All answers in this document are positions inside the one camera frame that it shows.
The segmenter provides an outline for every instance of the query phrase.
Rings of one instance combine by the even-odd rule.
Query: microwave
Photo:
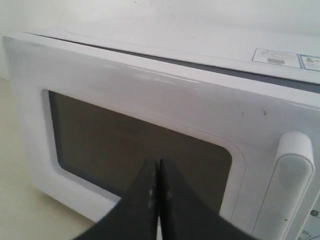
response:
[[[320,239],[319,41],[152,17],[6,36],[34,185],[98,221],[170,158],[257,239]]]

